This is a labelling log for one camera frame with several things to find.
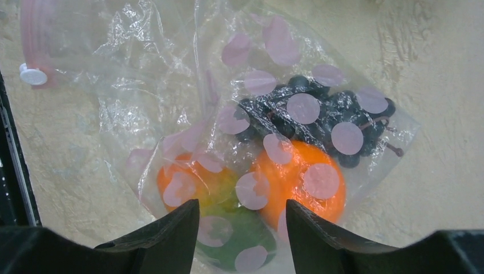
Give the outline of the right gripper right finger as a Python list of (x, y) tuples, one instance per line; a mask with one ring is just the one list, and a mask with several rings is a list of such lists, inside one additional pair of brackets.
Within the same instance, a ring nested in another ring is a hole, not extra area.
[(483, 230), (439, 230), (403, 248), (369, 240), (287, 200), (296, 273), (483, 273)]

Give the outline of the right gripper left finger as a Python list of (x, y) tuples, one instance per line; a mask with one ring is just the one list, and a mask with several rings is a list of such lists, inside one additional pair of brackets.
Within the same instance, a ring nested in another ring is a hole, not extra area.
[(95, 248), (44, 227), (1, 227), (1, 273), (190, 273), (199, 216), (191, 199)]

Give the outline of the clear zip top bag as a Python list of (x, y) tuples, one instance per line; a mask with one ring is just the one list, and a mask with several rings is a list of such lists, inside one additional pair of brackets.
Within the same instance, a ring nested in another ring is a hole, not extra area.
[[(157, 175), (183, 153), (228, 167), (239, 176), (235, 192), (276, 240), (276, 256), (250, 273), (294, 273), (285, 228), (277, 232), (260, 215), (268, 179), (251, 170), (266, 152), (278, 164), (292, 159), (292, 141), (279, 133), (246, 143), (237, 139), (249, 119), (234, 118), (238, 102), (269, 94), (302, 75), (356, 93), (364, 110), (379, 114), (390, 96), (359, 74), (306, 23), (262, 1), (22, 1), (21, 79), (33, 88), (84, 89), (98, 102), (101, 147), (139, 201), (156, 217), (169, 213)], [(297, 122), (316, 120), (308, 95), (289, 99)], [(396, 105), (377, 151), (355, 168), (338, 164), (346, 202), (337, 223), (383, 180), (403, 157), (419, 124)], [(338, 124), (336, 147), (353, 154), (362, 133)], [(209, 273), (229, 273), (195, 258)]]

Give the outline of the orange fake orange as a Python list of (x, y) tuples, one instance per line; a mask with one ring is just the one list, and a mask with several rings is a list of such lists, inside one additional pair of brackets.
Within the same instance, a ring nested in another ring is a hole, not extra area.
[(285, 206), (293, 199), (317, 216), (338, 222), (345, 208), (344, 176), (334, 159), (314, 145), (292, 141), (292, 159), (275, 163), (262, 152), (251, 170), (268, 179), (268, 202), (259, 210), (265, 222), (277, 232), (285, 228)]

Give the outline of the dark fake grape bunch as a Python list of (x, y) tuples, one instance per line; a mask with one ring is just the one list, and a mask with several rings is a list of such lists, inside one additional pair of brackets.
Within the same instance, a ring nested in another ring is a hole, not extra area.
[[(355, 92), (343, 90), (330, 94), (330, 87), (302, 75), (295, 75), (286, 84), (277, 84), (266, 95), (256, 99), (243, 98), (237, 104), (234, 118), (249, 119), (249, 126), (236, 137), (241, 142), (262, 139), (267, 134), (279, 133), (290, 140), (316, 146), (335, 158), (344, 168), (355, 168), (360, 159), (377, 151), (381, 136), (389, 127), (396, 105), (386, 98), (387, 107), (379, 114), (364, 110)], [(303, 124), (289, 115), (287, 105), (295, 95), (308, 95), (316, 103), (318, 115), (315, 121)], [(353, 154), (344, 153), (336, 147), (337, 137), (332, 135), (340, 123), (350, 123), (362, 133), (362, 146)]]

